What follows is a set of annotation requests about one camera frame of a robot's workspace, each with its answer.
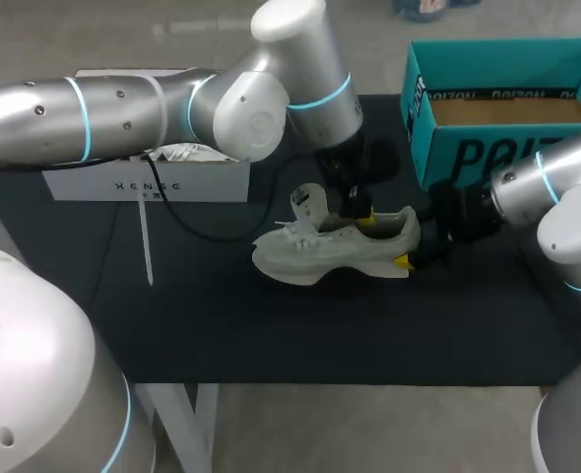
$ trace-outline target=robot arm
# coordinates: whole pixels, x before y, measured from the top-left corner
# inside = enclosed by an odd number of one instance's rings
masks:
[[[489,188],[430,189],[440,227],[455,240],[538,224],[538,242],[565,285],[581,301],[581,135],[495,172]]]
[[[63,78],[0,89],[0,165],[130,156],[200,142],[241,160],[278,147],[287,113],[314,150],[354,137],[362,113],[324,0],[270,0],[255,49],[223,72]]]

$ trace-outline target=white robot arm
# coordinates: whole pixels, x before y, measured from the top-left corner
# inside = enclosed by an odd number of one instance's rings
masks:
[[[362,112],[324,0],[270,0],[257,43],[232,67],[63,78],[0,88],[0,165],[132,156],[201,142],[253,162],[278,147],[287,114],[313,149],[351,139]]]

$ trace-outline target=black cable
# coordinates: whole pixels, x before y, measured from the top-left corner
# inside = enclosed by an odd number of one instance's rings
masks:
[[[176,213],[176,211],[174,210],[174,207],[172,207],[172,204],[170,203],[170,201],[166,197],[165,192],[163,191],[163,187],[161,185],[160,174],[158,173],[157,167],[155,166],[155,163],[153,162],[153,160],[149,156],[143,157],[142,159],[145,160],[149,164],[149,166],[151,167],[151,170],[153,171],[153,177],[155,178],[155,183],[157,185],[158,190],[160,191],[161,201],[163,202],[165,209],[168,211],[168,213],[170,214],[170,217],[172,217],[174,222],[179,227],[181,227],[182,230],[184,230],[188,234],[193,235],[194,237],[198,237],[198,238],[204,239],[206,241],[211,241],[214,243],[234,243],[234,242],[238,242],[238,241],[243,241],[245,239],[250,239],[251,237],[253,237],[253,234],[255,234],[260,229],[260,227],[262,227],[265,224],[265,222],[267,221],[267,218],[269,217],[269,214],[271,213],[271,207],[273,206],[273,199],[275,197],[275,192],[276,192],[277,187],[278,187],[278,179],[280,177],[280,174],[282,173],[282,170],[287,166],[288,163],[290,163],[291,161],[294,161],[295,159],[300,158],[302,156],[303,155],[294,155],[294,156],[282,161],[278,165],[278,167],[275,169],[275,172],[273,173],[273,179],[271,181],[271,188],[269,189],[267,204],[266,204],[266,208],[262,214],[262,217],[260,217],[260,220],[257,222],[257,224],[252,229],[250,229],[247,232],[244,232],[240,235],[237,235],[237,236],[205,235],[205,234],[199,232],[198,230],[193,229],[188,224],[186,224],[183,221],[183,219],[181,219],[181,217]]]

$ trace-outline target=shoe sole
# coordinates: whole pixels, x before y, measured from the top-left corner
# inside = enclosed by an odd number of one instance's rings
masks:
[[[372,278],[385,278],[385,279],[405,279],[409,277],[409,270],[404,268],[399,268],[392,262],[387,261],[367,261],[363,263],[357,263],[353,265],[346,266],[336,266],[330,268],[326,271],[309,273],[309,274],[281,274],[281,273],[271,273],[269,271],[264,271],[256,265],[256,267],[263,274],[267,275],[271,279],[280,281],[286,284],[292,284],[294,286],[314,286],[330,271],[338,268],[353,268],[361,273],[366,274]]]

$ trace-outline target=table leg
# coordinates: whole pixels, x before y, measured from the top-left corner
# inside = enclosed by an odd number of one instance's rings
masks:
[[[201,414],[197,417],[183,384],[141,384],[140,389],[146,391],[155,405],[183,471],[212,473],[209,409],[201,408]],[[209,406],[208,398],[213,397],[209,391],[214,389],[207,387],[203,391],[208,391],[202,398],[203,406]],[[202,425],[206,425],[208,430],[204,431]]]
[[[216,432],[216,413],[219,405],[219,386],[217,384],[199,384],[196,395],[196,417],[208,454],[212,458],[214,451],[214,434]]]

